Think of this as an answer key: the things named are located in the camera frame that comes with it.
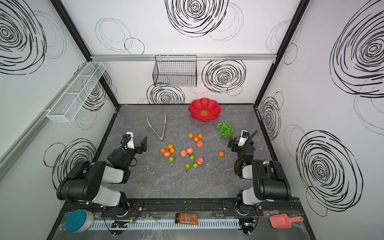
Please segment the red flower-shaped fruit bowl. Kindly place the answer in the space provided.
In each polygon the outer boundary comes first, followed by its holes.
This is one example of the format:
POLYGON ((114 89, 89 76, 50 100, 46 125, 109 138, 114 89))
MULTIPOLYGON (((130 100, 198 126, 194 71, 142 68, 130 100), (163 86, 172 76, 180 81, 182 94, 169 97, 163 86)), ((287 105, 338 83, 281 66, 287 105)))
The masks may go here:
POLYGON ((222 112, 219 104, 208 98, 194 100, 188 107, 188 110, 194 120, 198 120, 203 123, 217 120, 222 112))

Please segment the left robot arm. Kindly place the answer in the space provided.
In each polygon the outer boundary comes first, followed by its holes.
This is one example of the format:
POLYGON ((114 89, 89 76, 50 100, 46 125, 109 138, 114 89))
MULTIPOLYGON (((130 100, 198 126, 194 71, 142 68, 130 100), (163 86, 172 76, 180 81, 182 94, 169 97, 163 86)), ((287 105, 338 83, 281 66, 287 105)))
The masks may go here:
POLYGON ((123 134, 121 145, 112 151, 106 161, 75 164, 57 189, 57 198, 70 202, 90 202, 103 208, 116 209, 124 216, 127 212, 136 214, 131 208, 126 194, 104 187, 107 184, 125 184, 128 182, 135 155, 148 149, 148 137, 145 136, 139 146, 134 145, 133 133, 123 134))

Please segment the green fake grape bunch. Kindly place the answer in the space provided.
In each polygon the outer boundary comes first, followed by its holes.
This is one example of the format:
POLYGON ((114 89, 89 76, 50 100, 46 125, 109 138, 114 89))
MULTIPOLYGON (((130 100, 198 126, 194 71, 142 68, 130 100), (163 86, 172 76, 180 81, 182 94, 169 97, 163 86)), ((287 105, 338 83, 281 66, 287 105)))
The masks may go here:
POLYGON ((232 136, 234 131, 233 126, 227 122, 217 124, 216 128, 219 131, 220 138, 229 138, 232 136))

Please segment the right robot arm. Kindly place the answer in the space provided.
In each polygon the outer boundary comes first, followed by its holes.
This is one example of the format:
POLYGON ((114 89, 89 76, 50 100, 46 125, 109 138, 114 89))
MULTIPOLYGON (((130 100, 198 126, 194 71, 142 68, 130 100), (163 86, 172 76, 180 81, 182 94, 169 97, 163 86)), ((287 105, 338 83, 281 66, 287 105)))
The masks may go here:
POLYGON ((251 180, 253 186, 237 194, 236 209, 240 215, 247 215, 263 202, 290 201, 292 192, 278 161, 257 160, 254 158, 253 137, 258 131, 243 130, 240 137, 230 137, 228 148, 237 153, 234 173, 241 179, 251 180))

